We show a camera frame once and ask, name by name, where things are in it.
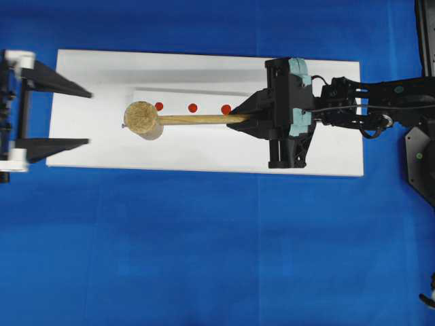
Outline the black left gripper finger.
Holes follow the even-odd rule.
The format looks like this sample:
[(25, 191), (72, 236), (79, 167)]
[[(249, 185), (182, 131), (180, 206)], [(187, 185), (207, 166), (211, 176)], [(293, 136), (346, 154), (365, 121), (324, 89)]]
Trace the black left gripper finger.
[(270, 120), (251, 118), (243, 122), (227, 124), (226, 126), (257, 139), (269, 139), (269, 130), (272, 128), (272, 122)]

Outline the second arm white-black gripper body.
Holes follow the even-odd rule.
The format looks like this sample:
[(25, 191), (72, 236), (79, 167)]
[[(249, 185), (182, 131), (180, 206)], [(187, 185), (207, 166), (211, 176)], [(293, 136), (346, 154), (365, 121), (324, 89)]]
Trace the second arm white-black gripper body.
[(11, 173), (29, 169), (27, 150), (17, 141), (27, 135), (29, 83), (22, 70), (33, 69), (35, 54), (24, 50), (1, 51), (1, 182), (9, 183)]

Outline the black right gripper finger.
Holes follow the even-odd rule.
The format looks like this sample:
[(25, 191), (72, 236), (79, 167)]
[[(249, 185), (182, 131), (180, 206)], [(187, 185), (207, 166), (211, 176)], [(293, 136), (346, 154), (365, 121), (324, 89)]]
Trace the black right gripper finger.
[(271, 97), (268, 88), (259, 90), (252, 94), (248, 99), (235, 107), (231, 115), (247, 115), (258, 114), (269, 108), (271, 105)]

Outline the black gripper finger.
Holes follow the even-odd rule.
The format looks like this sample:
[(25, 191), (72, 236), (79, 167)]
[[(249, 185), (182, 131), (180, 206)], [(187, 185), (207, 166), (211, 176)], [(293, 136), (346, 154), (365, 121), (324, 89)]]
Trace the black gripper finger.
[(55, 70), (36, 60), (33, 68), (22, 68), (22, 78), (29, 83), (29, 89), (36, 92), (49, 92), (92, 98), (92, 93), (68, 80)]
[(26, 150), (27, 162), (39, 162), (45, 158), (89, 144), (89, 139), (18, 139), (15, 147)]

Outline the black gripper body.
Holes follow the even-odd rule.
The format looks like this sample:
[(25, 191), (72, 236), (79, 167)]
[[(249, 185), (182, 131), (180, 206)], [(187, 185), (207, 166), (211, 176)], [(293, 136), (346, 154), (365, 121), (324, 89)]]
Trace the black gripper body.
[(272, 128), (268, 131), (269, 168), (304, 168), (315, 131), (312, 78), (305, 60), (278, 58), (265, 63)]

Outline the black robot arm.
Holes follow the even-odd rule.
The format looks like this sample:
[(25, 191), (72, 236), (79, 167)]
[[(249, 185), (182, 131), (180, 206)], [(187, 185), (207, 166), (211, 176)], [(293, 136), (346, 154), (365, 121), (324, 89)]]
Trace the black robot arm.
[(411, 182), (434, 179), (434, 78), (363, 83), (354, 62), (67, 51), (57, 69), (1, 52), (1, 181), (51, 166), (360, 176), (362, 139), (394, 124)]

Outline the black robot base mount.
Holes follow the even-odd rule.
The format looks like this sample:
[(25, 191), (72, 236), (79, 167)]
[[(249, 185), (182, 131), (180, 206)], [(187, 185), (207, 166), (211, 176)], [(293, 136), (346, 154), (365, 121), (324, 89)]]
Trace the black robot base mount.
[(407, 132), (405, 150), (408, 183), (434, 207), (434, 118)]

